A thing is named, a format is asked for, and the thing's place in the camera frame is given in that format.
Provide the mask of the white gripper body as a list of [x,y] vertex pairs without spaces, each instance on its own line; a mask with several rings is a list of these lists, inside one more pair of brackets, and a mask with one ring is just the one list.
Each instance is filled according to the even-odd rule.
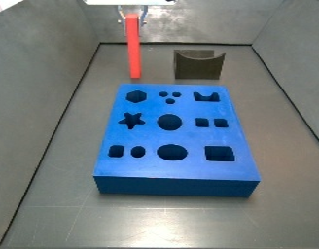
[[174,5],[177,0],[83,0],[87,5]]

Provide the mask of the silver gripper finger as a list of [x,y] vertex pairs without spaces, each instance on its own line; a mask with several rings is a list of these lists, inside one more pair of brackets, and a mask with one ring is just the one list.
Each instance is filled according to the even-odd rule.
[[118,23],[125,24],[126,23],[126,14],[123,12],[123,8],[122,8],[121,5],[117,6],[117,11],[118,11],[118,14],[119,14]]
[[139,26],[143,27],[147,24],[146,17],[147,17],[147,14],[149,14],[149,5],[143,5],[141,8],[142,8],[141,9],[142,13],[141,13],[141,16],[139,16]]

